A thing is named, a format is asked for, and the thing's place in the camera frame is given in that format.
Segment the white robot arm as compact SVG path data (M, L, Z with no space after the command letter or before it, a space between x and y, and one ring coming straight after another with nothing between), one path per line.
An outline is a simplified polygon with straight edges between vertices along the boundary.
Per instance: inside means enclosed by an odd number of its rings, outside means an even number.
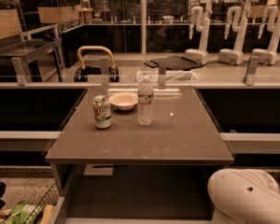
M208 180L212 224L280 224L280 185L258 169L222 169Z

